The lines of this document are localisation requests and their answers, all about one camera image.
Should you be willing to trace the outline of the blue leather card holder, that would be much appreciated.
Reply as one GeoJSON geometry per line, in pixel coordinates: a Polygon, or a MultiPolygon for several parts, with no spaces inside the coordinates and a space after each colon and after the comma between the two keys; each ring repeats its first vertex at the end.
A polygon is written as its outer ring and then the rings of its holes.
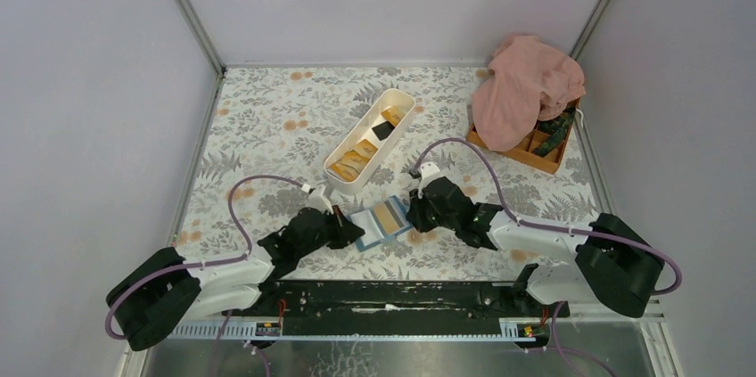
{"type": "MultiPolygon", "coordinates": [[[[399,201],[402,204],[402,207],[404,208],[404,211],[407,217],[407,207],[402,203],[402,201],[396,195],[391,196],[389,198],[395,198],[397,201],[399,201]]],[[[373,207],[369,209],[363,209],[359,212],[353,213],[348,216],[348,220],[351,223],[362,228],[365,232],[362,236],[360,236],[355,241],[355,244],[359,251],[366,251],[366,250],[372,249],[373,247],[380,246],[381,244],[385,242],[393,241],[400,234],[403,234],[412,228],[412,225],[408,222],[409,226],[406,227],[404,230],[401,230],[399,232],[394,232],[394,233],[386,233],[379,226],[379,223],[375,218],[373,209],[376,205],[374,205],[373,207]]]]}

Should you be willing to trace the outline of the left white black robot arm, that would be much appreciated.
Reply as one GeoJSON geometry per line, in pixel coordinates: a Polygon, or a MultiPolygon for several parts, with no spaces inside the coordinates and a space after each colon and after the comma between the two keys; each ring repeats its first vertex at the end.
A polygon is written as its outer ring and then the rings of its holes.
{"type": "Polygon", "coordinates": [[[230,310],[266,315],[276,303],[272,287],[303,258],[323,247],[343,249],[364,233],[337,209],[304,208],[239,256],[191,263],[175,248],[163,248],[107,294],[106,332],[140,351],[165,340],[183,321],[230,310]]]}

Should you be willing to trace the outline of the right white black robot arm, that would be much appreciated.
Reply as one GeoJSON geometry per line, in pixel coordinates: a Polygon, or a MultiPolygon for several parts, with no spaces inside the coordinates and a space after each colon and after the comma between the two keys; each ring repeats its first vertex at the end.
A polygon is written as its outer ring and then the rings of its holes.
{"type": "Polygon", "coordinates": [[[554,220],[517,220],[503,206],[474,202],[442,176],[409,194],[407,219],[419,232],[452,231],[465,245],[495,251],[522,250],[549,259],[530,264],[515,279],[516,312],[534,316],[545,305],[598,302],[639,318],[654,295],[665,261],[613,214],[587,226],[554,220]]]}

